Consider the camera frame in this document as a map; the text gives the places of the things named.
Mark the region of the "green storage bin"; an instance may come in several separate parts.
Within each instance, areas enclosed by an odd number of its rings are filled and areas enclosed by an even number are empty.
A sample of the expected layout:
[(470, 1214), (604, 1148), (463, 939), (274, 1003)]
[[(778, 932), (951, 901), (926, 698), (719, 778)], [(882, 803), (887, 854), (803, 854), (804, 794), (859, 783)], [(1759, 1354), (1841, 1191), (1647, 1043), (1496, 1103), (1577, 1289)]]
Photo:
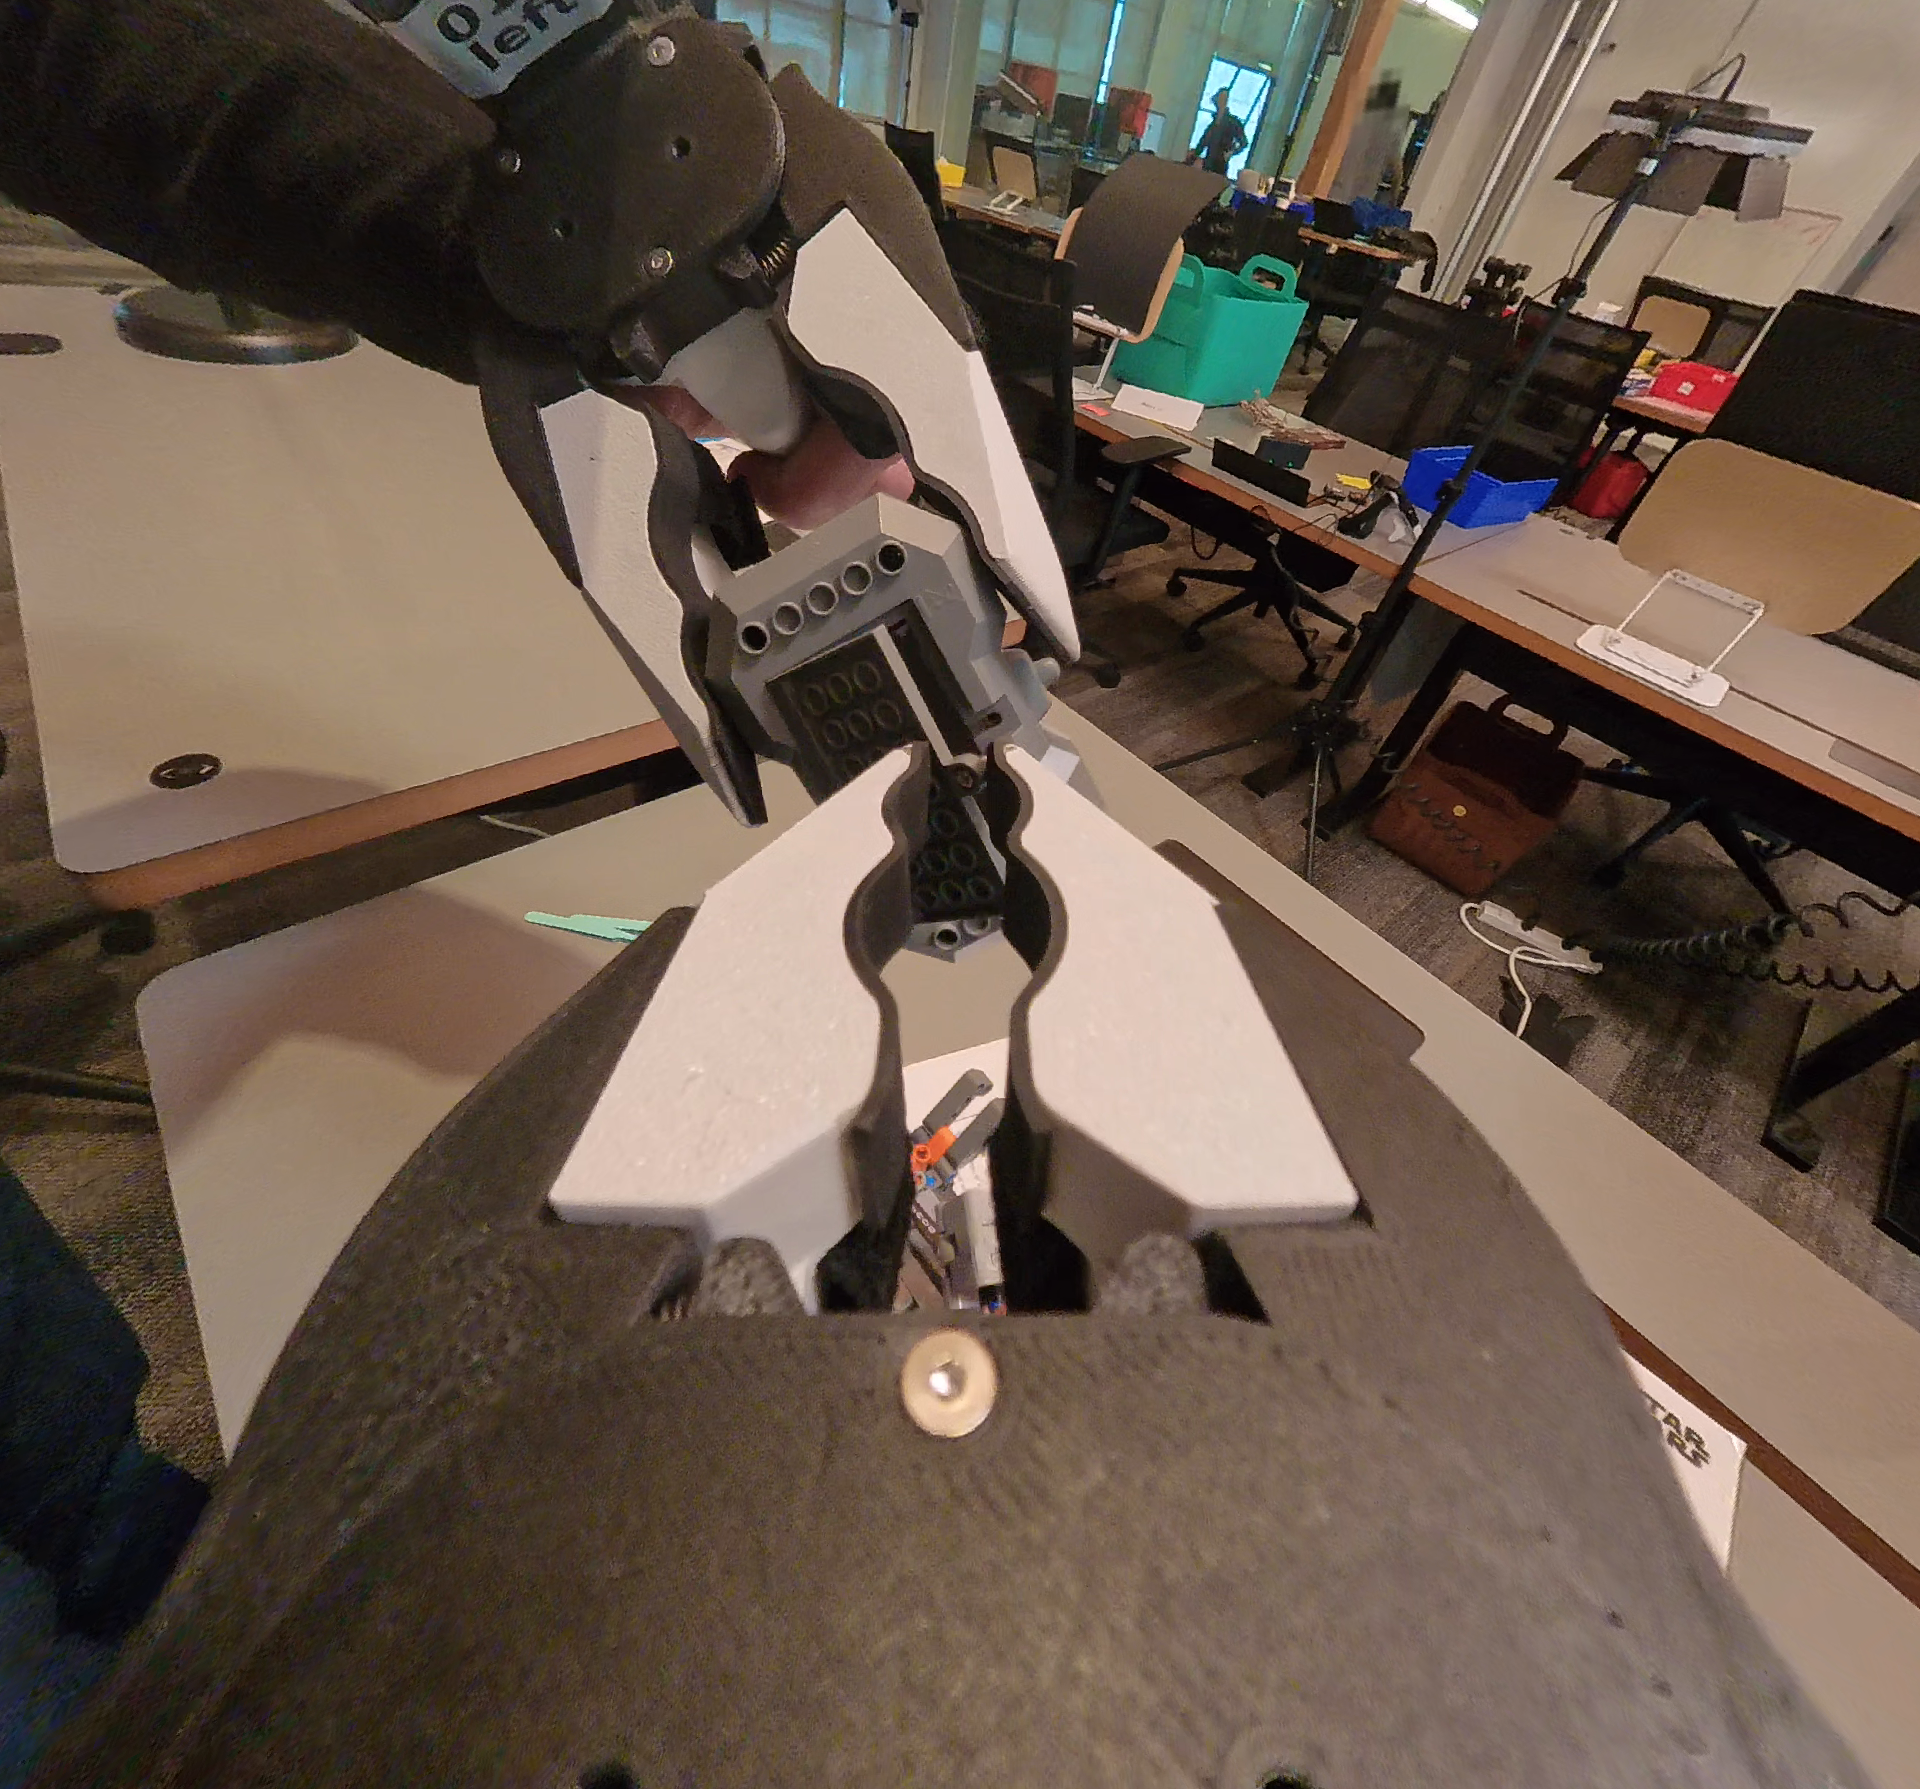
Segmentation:
[(1291, 262), (1255, 255), (1229, 273), (1184, 255), (1158, 327), (1124, 342), (1113, 373), (1122, 384), (1236, 406), (1273, 392), (1306, 314)]

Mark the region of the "tracked building-block toy robot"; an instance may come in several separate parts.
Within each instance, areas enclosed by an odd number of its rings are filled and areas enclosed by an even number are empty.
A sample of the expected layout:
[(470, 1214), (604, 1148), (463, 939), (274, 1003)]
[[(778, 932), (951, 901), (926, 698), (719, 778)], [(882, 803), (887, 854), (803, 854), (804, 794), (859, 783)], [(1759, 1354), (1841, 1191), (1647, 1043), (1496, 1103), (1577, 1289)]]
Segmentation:
[(1006, 1310), (993, 1142), (1005, 1113), (1005, 1040), (904, 1070), (911, 1213), (895, 1310)]

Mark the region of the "person's left hand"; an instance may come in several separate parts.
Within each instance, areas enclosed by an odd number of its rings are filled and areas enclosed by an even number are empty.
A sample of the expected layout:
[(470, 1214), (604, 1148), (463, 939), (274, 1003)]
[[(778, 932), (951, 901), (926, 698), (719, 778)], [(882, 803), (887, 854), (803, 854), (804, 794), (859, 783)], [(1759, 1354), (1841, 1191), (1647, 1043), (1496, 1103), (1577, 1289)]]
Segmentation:
[(692, 376), (692, 389), (649, 384), (640, 399), (695, 438), (740, 441), (729, 478), (764, 516), (806, 530), (872, 496), (914, 496), (908, 465), (866, 457), (832, 419), (811, 412), (780, 375), (776, 352), (752, 354), (745, 367), (687, 354), (672, 371)]

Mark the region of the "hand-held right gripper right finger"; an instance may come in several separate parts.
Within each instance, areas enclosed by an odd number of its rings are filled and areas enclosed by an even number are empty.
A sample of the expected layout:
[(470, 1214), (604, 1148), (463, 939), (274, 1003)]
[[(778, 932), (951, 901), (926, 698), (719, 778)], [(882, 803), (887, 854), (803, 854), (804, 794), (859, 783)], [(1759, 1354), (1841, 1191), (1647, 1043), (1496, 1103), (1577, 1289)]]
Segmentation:
[(1216, 898), (1020, 747), (1011, 778), (1011, 857), (1047, 922), (1012, 1025), (1047, 1214), (1083, 1252), (1351, 1218), (1359, 1191)]

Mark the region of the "grey toy battery box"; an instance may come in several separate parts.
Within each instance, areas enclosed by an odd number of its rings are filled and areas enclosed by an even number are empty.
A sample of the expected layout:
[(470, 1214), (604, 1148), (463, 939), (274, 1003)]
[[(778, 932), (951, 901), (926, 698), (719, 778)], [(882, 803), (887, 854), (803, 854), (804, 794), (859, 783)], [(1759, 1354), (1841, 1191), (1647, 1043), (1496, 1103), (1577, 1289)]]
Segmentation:
[(946, 765), (981, 756), (1005, 702), (979, 696), (940, 649), (930, 605), (958, 615), (956, 651), (979, 634), (979, 603), (948, 563), (884, 532), (797, 547), (715, 593), (707, 686), (756, 755), (785, 762), (825, 799), (898, 747)]

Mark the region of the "person's left forearm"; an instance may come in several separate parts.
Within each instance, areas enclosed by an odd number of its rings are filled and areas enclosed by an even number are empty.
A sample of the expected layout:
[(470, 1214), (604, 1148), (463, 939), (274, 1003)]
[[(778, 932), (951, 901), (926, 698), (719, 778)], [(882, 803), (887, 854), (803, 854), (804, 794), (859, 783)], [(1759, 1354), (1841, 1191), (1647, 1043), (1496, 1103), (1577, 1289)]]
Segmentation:
[(2, 0), (2, 189), (180, 289), (477, 382), (490, 118), (324, 0)]

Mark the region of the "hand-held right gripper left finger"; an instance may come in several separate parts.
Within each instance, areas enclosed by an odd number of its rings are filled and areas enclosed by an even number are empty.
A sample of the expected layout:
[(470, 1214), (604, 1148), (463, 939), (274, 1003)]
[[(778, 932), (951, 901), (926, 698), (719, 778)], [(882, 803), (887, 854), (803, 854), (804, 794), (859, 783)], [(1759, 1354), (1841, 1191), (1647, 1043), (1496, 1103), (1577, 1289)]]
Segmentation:
[(549, 1191), (557, 1217), (820, 1258), (860, 1218), (853, 1131), (901, 1059), (896, 749), (712, 884)]

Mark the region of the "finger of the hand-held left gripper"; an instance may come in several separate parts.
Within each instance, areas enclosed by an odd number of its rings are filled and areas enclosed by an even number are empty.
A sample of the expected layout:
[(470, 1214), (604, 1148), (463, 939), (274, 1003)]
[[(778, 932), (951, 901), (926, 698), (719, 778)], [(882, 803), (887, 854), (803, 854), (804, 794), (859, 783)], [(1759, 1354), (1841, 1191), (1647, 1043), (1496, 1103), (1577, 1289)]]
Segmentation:
[(1078, 625), (1044, 511), (902, 163), (804, 74), (776, 74), (780, 213), (798, 236), (785, 328), (804, 364), (865, 392), (913, 477), (1058, 660)]
[(572, 375), (484, 375), (493, 453), (701, 778), (767, 818), (756, 749), (708, 689), (717, 588), (770, 547), (742, 483), (660, 411)]

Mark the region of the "small blue storage bin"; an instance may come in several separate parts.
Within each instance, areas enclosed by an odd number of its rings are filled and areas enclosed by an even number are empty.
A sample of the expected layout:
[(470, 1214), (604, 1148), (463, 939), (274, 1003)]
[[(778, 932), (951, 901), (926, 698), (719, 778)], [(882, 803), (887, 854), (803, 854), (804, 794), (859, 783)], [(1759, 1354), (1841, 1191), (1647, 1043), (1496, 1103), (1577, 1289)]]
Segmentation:
[[(1419, 449), (1407, 459), (1404, 501), (1437, 514), (1440, 493), (1471, 455), (1469, 444)], [(1504, 449), (1491, 453), (1491, 465), (1469, 478), (1452, 507), (1450, 528), (1502, 528), (1523, 523), (1553, 501), (1561, 480), (1558, 473), (1544, 473), (1542, 463)]]

